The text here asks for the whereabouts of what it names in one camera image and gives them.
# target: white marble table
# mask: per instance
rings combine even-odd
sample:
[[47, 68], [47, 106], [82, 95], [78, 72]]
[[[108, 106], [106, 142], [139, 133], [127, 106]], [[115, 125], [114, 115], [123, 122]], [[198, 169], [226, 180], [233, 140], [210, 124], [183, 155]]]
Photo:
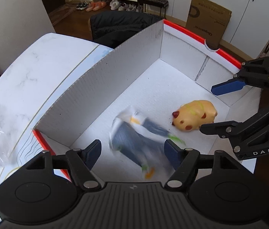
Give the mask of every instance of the white marble table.
[[3, 73], [0, 129], [7, 141], [0, 147], [8, 148], [10, 157], [9, 163], [0, 168], [0, 183], [19, 168], [15, 152], [30, 137], [39, 117], [87, 65], [98, 62], [111, 50], [83, 39], [49, 33], [33, 43]]

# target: plush toy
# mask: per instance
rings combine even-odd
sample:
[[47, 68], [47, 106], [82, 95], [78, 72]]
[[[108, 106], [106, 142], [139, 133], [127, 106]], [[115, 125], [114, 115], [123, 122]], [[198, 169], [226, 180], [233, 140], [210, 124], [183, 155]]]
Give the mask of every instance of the plush toy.
[[191, 131], [202, 124], [214, 123], [216, 116], [217, 111], [210, 101], [192, 101], [173, 112], [172, 125], [182, 131]]

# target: black puffer jacket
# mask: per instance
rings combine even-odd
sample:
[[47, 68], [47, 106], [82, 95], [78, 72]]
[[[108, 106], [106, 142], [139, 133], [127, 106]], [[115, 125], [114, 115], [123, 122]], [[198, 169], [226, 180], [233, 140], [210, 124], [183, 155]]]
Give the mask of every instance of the black puffer jacket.
[[90, 18], [92, 40], [115, 48], [157, 21], [151, 14], [130, 11], [105, 11]]

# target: brown cardboard box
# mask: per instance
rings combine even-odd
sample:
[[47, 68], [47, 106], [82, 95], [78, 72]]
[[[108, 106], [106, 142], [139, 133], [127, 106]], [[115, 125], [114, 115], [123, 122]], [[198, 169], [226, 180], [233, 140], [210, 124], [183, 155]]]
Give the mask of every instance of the brown cardboard box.
[[206, 39], [207, 45], [218, 49], [232, 12], [209, 0], [192, 0], [186, 27]]

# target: orange animal toy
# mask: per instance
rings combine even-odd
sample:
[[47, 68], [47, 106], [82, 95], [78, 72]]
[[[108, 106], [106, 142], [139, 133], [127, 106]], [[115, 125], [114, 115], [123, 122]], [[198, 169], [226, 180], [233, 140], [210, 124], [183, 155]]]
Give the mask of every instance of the orange animal toy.
[[172, 115], [173, 126], [181, 131], [191, 131], [202, 124], [214, 123], [217, 111], [210, 101], [199, 100], [182, 105]]

